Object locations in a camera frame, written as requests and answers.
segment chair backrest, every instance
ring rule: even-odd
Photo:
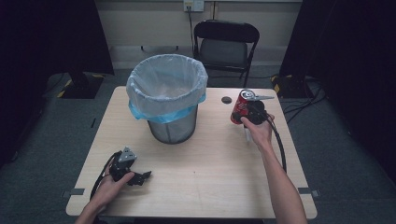
[[[260,39],[260,33],[253,25],[244,22],[207,20],[195,25],[195,43],[197,43],[197,37],[257,43]]]

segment black curtain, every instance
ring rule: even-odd
[[[53,74],[114,74],[93,0],[0,0],[1,164]]]
[[[395,11],[395,1],[304,0],[282,68],[319,78],[352,136],[396,182]]]

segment gray carpet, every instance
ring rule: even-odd
[[[249,88],[272,88],[269,77],[279,66],[253,66]],[[93,100],[56,97],[68,75],[50,78],[42,116],[16,161],[0,170],[1,223],[72,223],[65,213],[64,190],[74,187],[111,93],[126,84],[131,70],[105,78]],[[209,87],[242,87],[237,74],[208,72]],[[313,92],[319,83],[310,82]],[[324,96],[320,91],[319,98]],[[290,110],[305,99],[282,99]],[[291,119],[293,113],[287,113]],[[289,123],[290,132],[315,198],[318,217],[309,223],[396,223],[396,188],[376,160],[348,134],[327,100],[305,108]],[[119,223],[119,218],[107,218]],[[192,223],[189,219],[143,219],[135,223]],[[261,223],[260,220],[194,220],[193,223]]]

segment right hand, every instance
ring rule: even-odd
[[[274,120],[274,115],[268,114],[269,120]],[[255,125],[250,122],[247,118],[241,118],[241,121],[244,125],[250,130],[251,137],[260,150],[266,149],[268,147],[272,147],[271,139],[272,139],[272,128],[271,125],[266,120],[262,124]]]

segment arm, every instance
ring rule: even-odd
[[[268,121],[260,125],[241,118],[256,143],[268,178],[271,203],[277,223],[307,223],[303,203],[297,189],[286,175],[272,147],[272,128]]]
[[[108,174],[109,167],[107,166],[105,171],[105,177],[93,195],[92,199],[85,205],[76,224],[80,223],[93,223],[97,214],[99,214],[106,205],[113,201],[113,199],[120,192],[122,187],[134,176],[134,173],[126,174],[122,179],[115,182],[113,177]]]

